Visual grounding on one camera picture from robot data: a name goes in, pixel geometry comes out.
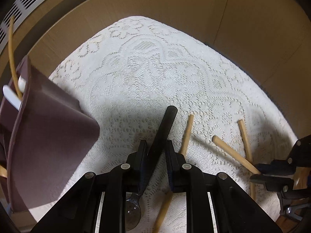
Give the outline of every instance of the wooden stick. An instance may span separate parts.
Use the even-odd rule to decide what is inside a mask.
[[[223,149],[226,153],[228,153],[235,160],[240,162],[244,167],[246,167],[253,174],[261,174],[260,171],[256,167],[254,167],[250,162],[248,162],[245,158],[243,158],[239,153],[237,153],[232,147],[228,146],[224,141],[222,141],[219,137],[213,136],[212,142]]]
[[[245,123],[243,119],[238,121],[238,126],[240,128],[240,132],[241,132],[243,143],[244,143],[246,159],[248,160],[248,162],[252,164],[251,145],[248,140],[248,135],[247,135],[247,131],[246,131],[246,127],[245,127]],[[256,200],[256,184],[253,182],[249,182],[249,184],[250,184],[251,198],[253,200]]]
[[[0,166],[0,176],[7,178],[7,170],[2,166]]]
[[[191,128],[192,128],[192,123],[193,123],[193,117],[194,115],[190,115],[188,117],[188,123],[187,123],[187,127],[185,130],[185,134],[183,136],[183,142],[181,144],[181,148],[179,153],[183,154],[184,156],[186,156],[187,153],[187,148],[188,148],[188,144],[189,144],[189,139],[190,139],[190,134],[191,134]],[[164,221],[164,218],[166,216],[166,213],[169,209],[169,205],[171,204],[173,198],[173,192],[170,190],[166,195],[165,198],[162,202],[160,211],[158,213],[158,216],[155,220],[155,224],[153,226],[153,231],[152,233],[158,233],[159,229]]]
[[[13,55],[13,44],[12,44],[12,39],[13,39],[13,24],[14,24],[14,15],[11,16],[10,18],[10,25],[9,25],[9,39],[8,39],[8,49],[9,49],[9,63],[10,63],[10,70],[12,74],[12,80],[14,83],[15,91],[20,100],[22,100],[22,94],[21,91],[18,87],[18,78],[16,74],[16,68],[14,64],[14,55]]]

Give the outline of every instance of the screw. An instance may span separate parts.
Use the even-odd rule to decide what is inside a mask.
[[[85,177],[86,179],[91,179],[91,178],[94,177],[94,173],[93,173],[93,172],[87,172],[87,173],[84,175],[84,177]]]
[[[226,173],[224,173],[224,172],[220,172],[218,174],[218,177],[221,178],[222,180],[225,180],[228,177],[228,175]]]
[[[129,169],[130,167],[131,167],[131,165],[128,164],[128,163],[124,163],[124,164],[121,165],[121,168],[122,168],[123,170]]]
[[[185,170],[189,170],[189,169],[191,169],[191,165],[190,164],[183,164],[183,169],[185,169]]]

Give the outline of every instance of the lace tablecloth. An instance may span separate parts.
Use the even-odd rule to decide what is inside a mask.
[[[139,141],[151,144],[169,105],[178,114],[169,139],[181,146],[194,114],[186,161],[203,172],[231,176],[249,193],[249,172],[212,142],[217,135],[245,156],[237,125],[244,119],[254,163],[285,159],[296,137],[267,95],[228,59],[187,34],[149,18],[124,18],[70,54],[50,79],[80,101],[100,125],[100,136],[71,177],[64,194],[85,172],[101,174],[124,163]],[[169,190],[164,154],[141,202],[143,216],[131,232],[151,232]],[[274,220],[276,194],[256,186],[256,202]],[[39,220],[54,203],[31,209]],[[186,232],[186,196],[174,194],[161,232]]]

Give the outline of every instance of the floral lace pattern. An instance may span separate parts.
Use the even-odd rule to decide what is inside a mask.
[[[87,171],[110,171],[150,145],[169,105],[178,114],[169,139],[181,146],[189,114],[194,114],[186,161],[203,172],[231,176],[249,193],[249,172],[217,148],[217,135],[245,156],[237,125],[244,119],[254,163],[284,159],[296,137],[267,95],[236,65],[187,34],[149,18],[124,18],[98,32],[70,54],[50,79],[80,101],[97,120],[100,137],[63,194]],[[256,202],[276,220],[276,194],[256,186]],[[141,199],[143,216],[131,232],[152,232],[169,190],[164,155]],[[53,204],[31,209],[40,219]],[[186,232],[185,194],[174,194],[160,232]]]

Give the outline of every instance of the white lace doily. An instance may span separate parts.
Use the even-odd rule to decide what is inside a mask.
[[[70,54],[50,79],[80,101],[100,125],[100,137],[63,194],[85,172],[124,163],[139,141],[151,144],[166,107],[178,114],[169,139],[178,151],[194,114],[186,161],[203,172],[228,173],[249,192],[249,172],[212,142],[217,135],[245,156],[237,125],[244,119],[254,163],[285,159],[296,137],[277,107],[242,70],[187,34],[149,18],[124,18]],[[142,197],[144,214],[131,232],[151,232],[168,179],[164,154]],[[257,185],[256,202],[274,220],[279,200]],[[39,220],[53,204],[31,209]],[[174,194],[161,232],[186,232],[185,194]]]

